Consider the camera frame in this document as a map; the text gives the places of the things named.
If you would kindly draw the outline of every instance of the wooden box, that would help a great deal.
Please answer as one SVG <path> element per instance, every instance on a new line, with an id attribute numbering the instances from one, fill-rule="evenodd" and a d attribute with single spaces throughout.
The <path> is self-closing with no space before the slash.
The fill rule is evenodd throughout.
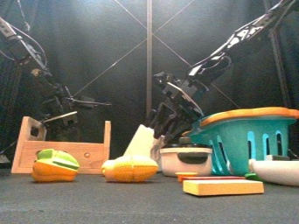
<path id="1" fill-rule="evenodd" d="M 16 151 L 13 156 L 12 173 L 31 173 L 36 153 L 44 149 L 67 151 L 79 161 L 79 173 L 103 174 L 101 165 L 108 160 L 111 122 L 105 121 L 104 143 L 73 143 L 44 141 L 47 129 L 44 125 L 29 116 L 23 118 Z"/>

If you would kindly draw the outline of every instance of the teal basket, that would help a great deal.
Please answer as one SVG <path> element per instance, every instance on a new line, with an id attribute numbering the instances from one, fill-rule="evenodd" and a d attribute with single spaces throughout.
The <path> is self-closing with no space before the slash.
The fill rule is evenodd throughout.
<path id="1" fill-rule="evenodd" d="M 212 148 L 212 174 L 244 176 L 248 160 L 265 160 L 267 155 L 287 156 L 288 125 L 292 117 L 260 116 L 227 119 L 200 128 L 193 124 L 189 137 Z"/>

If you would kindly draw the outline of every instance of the black backdrop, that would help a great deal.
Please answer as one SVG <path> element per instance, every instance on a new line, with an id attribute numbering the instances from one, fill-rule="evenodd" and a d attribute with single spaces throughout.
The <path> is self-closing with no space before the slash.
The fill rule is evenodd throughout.
<path id="1" fill-rule="evenodd" d="M 79 108 L 80 141 L 101 142 L 104 121 L 109 120 L 111 157 L 119 157 L 145 120 L 148 105 L 156 109 L 164 99 L 157 86 L 152 85 L 148 92 L 148 67 L 152 74 L 167 72 L 183 78 L 188 66 L 209 56 L 232 32 L 264 14 L 264 3 L 273 5 L 276 2 L 153 0 L 152 7 L 148 7 L 151 1 L 145 0 L 23 0 L 24 19 L 32 26 L 29 34 L 43 46 L 56 80 L 68 86 L 76 97 L 84 95 L 97 102 L 112 103 L 112 106 L 92 110 Z M 5 0 L 0 6 L 1 17 L 23 29 L 17 1 Z M 277 50 L 288 95 L 282 94 L 286 88 L 277 76 L 273 47 L 268 40 L 260 51 L 240 59 L 213 81 L 209 92 L 199 99 L 205 115 L 236 108 L 298 108 L 296 22 L 298 12 L 294 12 L 279 33 Z M 149 48 L 148 25 L 153 31 Z M 4 63 L 9 62 L 1 61 L 1 70 L 7 70 Z M 4 99 L 13 93 L 1 96 L 3 120 L 11 121 L 1 147 L 17 138 L 23 116 L 39 119 L 39 93 L 32 88 L 28 74 L 23 74 L 15 92 L 16 101 L 9 104 L 13 114 L 5 113 L 4 104 Z"/>

